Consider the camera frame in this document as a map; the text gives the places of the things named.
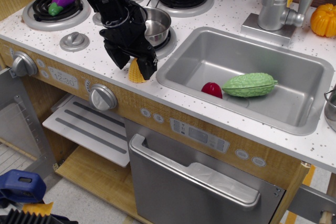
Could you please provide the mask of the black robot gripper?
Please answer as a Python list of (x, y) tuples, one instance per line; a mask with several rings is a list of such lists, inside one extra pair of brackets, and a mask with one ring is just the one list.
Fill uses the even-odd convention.
[(149, 80), (157, 71), (157, 57), (144, 32), (145, 18), (142, 7), (129, 7), (128, 16), (119, 24), (105, 19), (104, 29), (99, 34), (103, 37), (104, 47), (112, 61), (123, 69), (130, 57), (137, 58), (137, 64), (144, 80)]

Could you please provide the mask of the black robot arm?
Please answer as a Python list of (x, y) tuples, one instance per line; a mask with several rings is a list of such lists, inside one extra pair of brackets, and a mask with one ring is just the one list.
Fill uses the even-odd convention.
[(157, 57), (145, 38), (147, 12), (131, 0), (87, 1), (101, 16), (104, 28), (99, 34), (113, 62), (122, 69), (135, 57), (142, 77), (149, 80), (157, 70)]

